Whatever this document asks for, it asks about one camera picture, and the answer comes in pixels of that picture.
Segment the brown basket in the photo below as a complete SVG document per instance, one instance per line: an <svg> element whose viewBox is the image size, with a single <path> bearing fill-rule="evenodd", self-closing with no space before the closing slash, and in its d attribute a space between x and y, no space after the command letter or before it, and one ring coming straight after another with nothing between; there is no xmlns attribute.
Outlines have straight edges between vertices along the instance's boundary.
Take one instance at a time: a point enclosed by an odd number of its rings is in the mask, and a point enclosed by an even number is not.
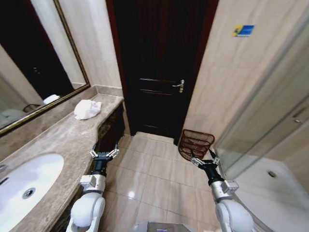
<svg viewBox="0 0 309 232"><path fill-rule="evenodd" d="M196 158L202 159L210 146L214 143L215 137L212 134L183 130L183 135L178 146L178 151L183 158L190 161L191 151Z"/></svg>

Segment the mirror frame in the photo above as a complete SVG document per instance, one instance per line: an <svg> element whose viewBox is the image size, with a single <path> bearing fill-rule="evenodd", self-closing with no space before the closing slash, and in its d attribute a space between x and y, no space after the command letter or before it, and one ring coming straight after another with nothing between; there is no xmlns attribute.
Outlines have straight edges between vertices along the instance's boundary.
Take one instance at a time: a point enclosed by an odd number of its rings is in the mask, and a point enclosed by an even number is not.
<svg viewBox="0 0 309 232"><path fill-rule="evenodd" d="M73 96L77 95L78 93L84 91L85 89L89 88L91 85L90 85L90 82L88 80L88 77L87 77L87 74L86 74L86 71L84 69L84 66L83 66L83 63L82 63L82 60L79 56L79 53L77 51L77 48L76 48L76 45L75 45L75 42L73 40L73 37L72 37L72 34L70 32L70 29L69 29L69 26L67 24L67 21L64 17L64 14L63 14L63 11L62 11L62 8L60 6L60 3L59 3L59 0L54 0L54 4L55 4L55 7L58 11L58 15L61 19L61 22L62 22L62 25L66 31L66 34L67 34L67 37L69 39L69 42L71 44L71 47L73 49L73 52L75 54L75 57L77 59L77 62L78 62L78 65L82 71L82 74L84 76L84 79L86 81L86 84L82 87L79 87L78 89L74 90L72 93L62 97L62 98L59 98L57 99L56 101L53 101L43 107L41 107L40 109L36 110L36 111L33 111L32 113L28 114L28 115L25 115L23 118L20 118L10 124L8 124L7 126L4 126L2 128L0 128L0 138L3 137L4 135L6 135L7 133L13 131L14 129L26 124L27 122L35 119L36 117L38 117L39 115L43 114L44 112L47 112L48 110L54 108L55 106L65 102L66 100L72 98Z"/></svg>

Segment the sign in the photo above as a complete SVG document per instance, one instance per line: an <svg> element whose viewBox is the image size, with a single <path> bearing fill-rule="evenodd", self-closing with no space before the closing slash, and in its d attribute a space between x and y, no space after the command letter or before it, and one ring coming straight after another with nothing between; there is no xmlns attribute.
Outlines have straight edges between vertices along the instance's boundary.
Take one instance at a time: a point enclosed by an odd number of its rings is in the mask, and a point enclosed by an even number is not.
<svg viewBox="0 0 309 232"><path fill-rule="evenodd" d="M249 37L253 31L254 25L236 25L233 37Z"/></svg>

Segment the white sink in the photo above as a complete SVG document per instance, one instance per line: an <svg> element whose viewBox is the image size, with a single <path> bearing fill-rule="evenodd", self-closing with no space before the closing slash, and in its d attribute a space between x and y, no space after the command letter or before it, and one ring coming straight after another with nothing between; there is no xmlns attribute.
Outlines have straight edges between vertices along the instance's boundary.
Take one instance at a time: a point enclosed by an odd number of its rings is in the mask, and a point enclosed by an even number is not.
<svg viewBox="0 0 309 232"><path fill-rule="evenodd" d="M42 155L0 179L1 232L11 230L35 207L60 175L63 164L59 154Z"/></svg>

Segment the dark wooden door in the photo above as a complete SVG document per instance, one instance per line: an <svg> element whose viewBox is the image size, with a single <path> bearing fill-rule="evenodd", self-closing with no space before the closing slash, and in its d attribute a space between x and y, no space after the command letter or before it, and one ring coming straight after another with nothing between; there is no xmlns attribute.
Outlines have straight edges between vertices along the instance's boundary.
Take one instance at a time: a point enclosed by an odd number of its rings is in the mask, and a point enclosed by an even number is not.
<svg viewBox="0 0 309 232"><path fill-rule="evenodd" d="M1 9L1 45L40 97L73 92L31 1L2 1Z"/></svg>
<svg viewBox="0 0 309 232"><path fill-rule="evenodd" d="M217 3L107 0L132 134L177 143Z"/></svg>

